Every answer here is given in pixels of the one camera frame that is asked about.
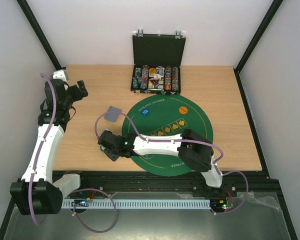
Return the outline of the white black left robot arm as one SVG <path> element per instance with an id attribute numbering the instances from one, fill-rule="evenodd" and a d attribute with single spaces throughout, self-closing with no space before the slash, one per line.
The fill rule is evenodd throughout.
<path id="1" fill-rule="evenodd" d="M 24 215 L 50 215 L 60 212 L 65 197 L 77 190 L 81 178 L 69 173 L 53 181 L 53 167 L 59 144 L 71 120 L 73 104 L 88 96 L 85 83 L 69 85 L 67 77 L 46 79 L 45 100 L 37 119 L 38 135 L 29 165 L 21 179 L 10 186 L 10 194 Z"/>

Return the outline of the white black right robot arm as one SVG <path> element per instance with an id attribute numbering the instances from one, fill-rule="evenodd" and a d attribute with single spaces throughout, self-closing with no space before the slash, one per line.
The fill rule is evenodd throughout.
<path id="1" fill-rule="evenodd" d="M 119 157 L 132 158 L 145 155 L 165 155 L 181 159 L 187 167 L 200 172 L 208 185 L 208 191 L 219 196 L 226 189 L 209 140 L 191 129 L 170 136 L 149 136 L 129 133 L 126 137 L 104 130 L 97 143 L 112 161 Z"/>

